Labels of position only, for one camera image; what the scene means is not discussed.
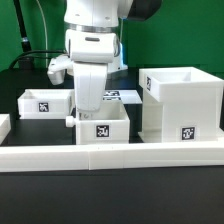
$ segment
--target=tall white box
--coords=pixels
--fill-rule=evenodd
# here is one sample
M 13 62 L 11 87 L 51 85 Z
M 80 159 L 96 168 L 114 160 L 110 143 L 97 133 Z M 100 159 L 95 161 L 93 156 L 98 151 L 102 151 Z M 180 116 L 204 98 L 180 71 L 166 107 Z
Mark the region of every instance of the tall white box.
M 224 81 L 193 67 L 140 69 L 144 142 L 217 140 Z

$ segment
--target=white box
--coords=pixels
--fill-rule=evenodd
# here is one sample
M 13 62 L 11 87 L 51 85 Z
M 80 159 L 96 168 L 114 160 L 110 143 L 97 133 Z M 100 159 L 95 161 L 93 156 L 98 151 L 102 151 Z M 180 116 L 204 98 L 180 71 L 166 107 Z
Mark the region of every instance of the white box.
M 102 101 L 100 111 L 91 120 L 76 116 L 76 144 L 129 142 L 130 120 L 121 101 Z
M 9 114 L 0 114 L 0 144 L 2 144 L 10 130 L 11 124 Z
M 74 90 L 27 89 L 18 99 L 20 119 L 65 119 L 74 101 Z
M 224 81 L 192 67 L 140 69 L 144 142 L 217 140 Z

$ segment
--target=black cable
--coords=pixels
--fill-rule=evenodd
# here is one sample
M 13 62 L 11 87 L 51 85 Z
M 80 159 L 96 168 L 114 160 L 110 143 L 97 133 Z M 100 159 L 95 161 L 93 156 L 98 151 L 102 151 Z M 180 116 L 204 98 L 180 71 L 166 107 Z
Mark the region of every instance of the black cable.
M 25 57 L 27 55 L 31 55 L 31 54 L 46 54 L 46 53 L 65 54 L 66 52 L 64 50 L 35 50 L 35 51 L 27 51 L 27 52 L 24 52 L 24 53 L 20 54 L 16 59 L 14 59 L 12 61 L 12 63 L 9 65 L 9 69 L 13 69 L 15 64 L 19 61 L 19 59 L 27 58 L 27 57 Z
M 22 14 L 19 0 L 14 0 L 14 5 L 15 5 L 16 15 L 17 15 L 18 23 L 19 23 L 19 28 L 20 28 L 20 35 L 22 38 L 21 44 L 22 44 L 23 52 L 31 51 L 31 45 L 26 34 L 26 28 L 25 28 L 23 14 Z

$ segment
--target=white platform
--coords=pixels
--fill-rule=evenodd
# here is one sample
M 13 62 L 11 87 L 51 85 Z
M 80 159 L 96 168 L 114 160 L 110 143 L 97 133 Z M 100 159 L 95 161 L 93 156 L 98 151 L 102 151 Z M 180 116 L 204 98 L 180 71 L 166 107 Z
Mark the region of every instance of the white platform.
M 222 141 L 0 149 L 0 172 L 224 165 Z

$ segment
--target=open box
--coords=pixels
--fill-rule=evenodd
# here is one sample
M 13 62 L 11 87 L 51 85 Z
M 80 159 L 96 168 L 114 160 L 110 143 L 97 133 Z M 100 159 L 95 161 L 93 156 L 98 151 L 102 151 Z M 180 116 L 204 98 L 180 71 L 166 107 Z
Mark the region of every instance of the open box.
M 74 90 L 27 89 L 18 99 L 20 119 L 65 119 L 74 101 Z
M 102 101 L 91 120 L 76 116 L 76 144 L 128 143 L 130 121 L 120 100 Z

